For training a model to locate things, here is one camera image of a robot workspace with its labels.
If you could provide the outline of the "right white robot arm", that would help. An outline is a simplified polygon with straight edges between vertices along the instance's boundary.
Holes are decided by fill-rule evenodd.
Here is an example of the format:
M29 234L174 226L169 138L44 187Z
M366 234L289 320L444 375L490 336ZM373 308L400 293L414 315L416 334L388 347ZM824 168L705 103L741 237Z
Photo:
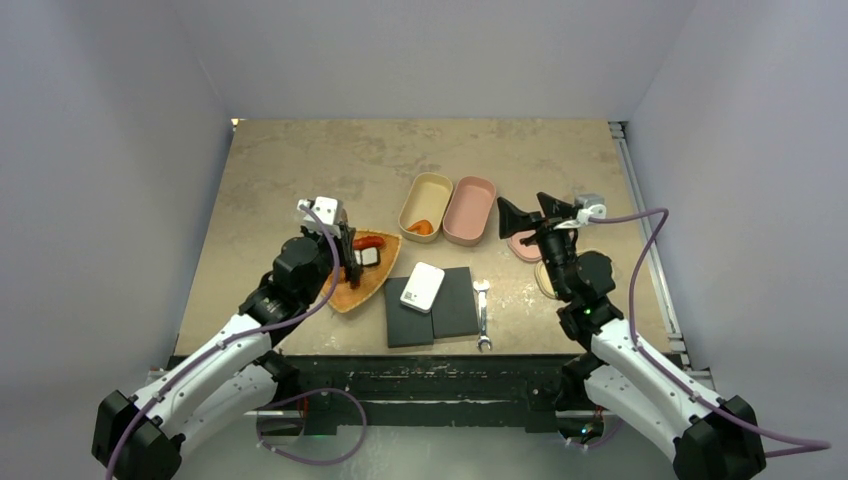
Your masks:
M566 336L585 354L562 369L558 396L576 407L590 402L616 414L653 443L679 479L751 479L766 466L754 409L741 397L724 399L659 353L610 300L611 259L578 253L580 220L603 214L537 195L540 211L497 200L499 236L526 232L537 245Z

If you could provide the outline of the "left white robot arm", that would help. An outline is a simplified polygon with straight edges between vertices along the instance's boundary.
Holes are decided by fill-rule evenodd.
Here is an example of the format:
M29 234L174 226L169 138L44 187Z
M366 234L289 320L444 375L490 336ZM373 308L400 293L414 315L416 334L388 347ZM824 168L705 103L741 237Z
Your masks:
M307 217L229 321L193 354L135 393L97 410L93 456L109 479L171 479L223 428L259 407L284 409L298 371L275 351L344 281L357 281L355 228Z

